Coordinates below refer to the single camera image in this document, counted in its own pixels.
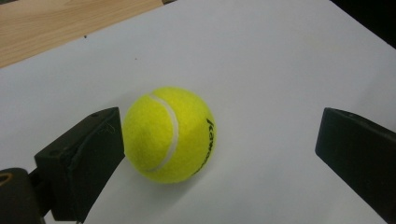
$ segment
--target white seam on tennis ball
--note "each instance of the white seam on tennis ball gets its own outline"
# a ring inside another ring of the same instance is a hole
[[[160,162],[160,164],[158,164],[156,167],[147,170],[147,172],[156,172],[156,171],[162,169],[165,166],[165,164],[168,163],[171,160],[173,154],[176,151],[177,141],[178,141],[178,121],[177,121],[177,117],[176,117],[175,111],[172,109],[172,107],[168,103],[166,103],[165,100],[163,100],[160,97],[154,95],[153,93],[151,93],[149,95],[149,97],[151,97],[151,99],[157,101],[158,103],[163,105],[163,107],[165,107],[166,111],[169,114],[169,117],[170,117],[171,122],[172,122],[172,127],[173,127],[172,142],[171,142],[171,145],[168,148],[168,151],[166,152],[165,158],[163,158],[163,160]]]

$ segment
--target yellow tennis ball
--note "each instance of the yellow tennis ball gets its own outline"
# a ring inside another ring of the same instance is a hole
[[[199,172],[216,142],[212,113],[197,95],[175,87],[140,97],[122,125],[125,156],[147,178],[176,183]]]

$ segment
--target wooden surface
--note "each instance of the wooden surface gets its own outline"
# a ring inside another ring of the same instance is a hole
[[[163,5],[161,0],[21,0],[0,6],[0,67]]]

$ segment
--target white surface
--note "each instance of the white surface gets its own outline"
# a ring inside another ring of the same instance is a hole
[[[211,107],[212,160],[171,186],[123,161],[87,224],[385,223],[314,149],[326,106],[396,131],[395,71],[330,1],[180,0],[1,69],[0,168],[32,171],[87,115],[174,85]]]

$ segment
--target wood grain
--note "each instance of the wood grain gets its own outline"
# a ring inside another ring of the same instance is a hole
[[[0,6],[0,67],[156,7],[161,0],[20,0]]]

